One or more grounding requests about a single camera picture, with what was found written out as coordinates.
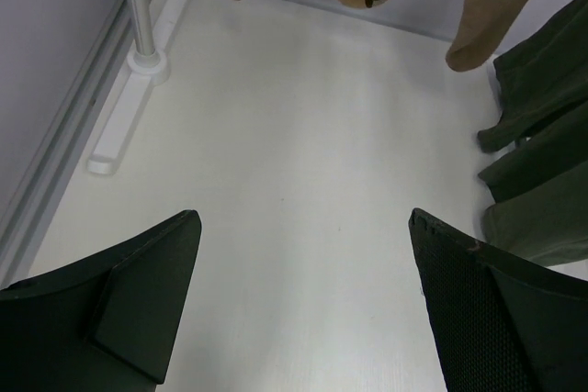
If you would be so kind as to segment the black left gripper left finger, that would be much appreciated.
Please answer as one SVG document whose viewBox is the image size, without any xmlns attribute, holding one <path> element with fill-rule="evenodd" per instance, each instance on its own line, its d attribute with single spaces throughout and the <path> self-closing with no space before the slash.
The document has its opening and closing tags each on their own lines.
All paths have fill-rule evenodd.
<svg viewBox="0 0 588 392">
<path fill-rule="evenodd" d="M 154 391 L 170 364 L 202 225 L 184 210 L 1 291 L 4 391 Z"/>
</svg>

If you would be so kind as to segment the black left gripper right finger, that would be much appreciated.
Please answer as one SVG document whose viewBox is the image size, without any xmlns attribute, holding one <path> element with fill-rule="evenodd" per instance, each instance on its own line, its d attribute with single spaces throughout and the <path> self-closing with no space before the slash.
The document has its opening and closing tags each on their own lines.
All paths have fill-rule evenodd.
<svg viewBox="0 0 588 392">
<path fill-rule="evenodd" d="M 586 390 L 586 281 L 420 208 L 408 226 L 447 390 Z"/>
</svg>

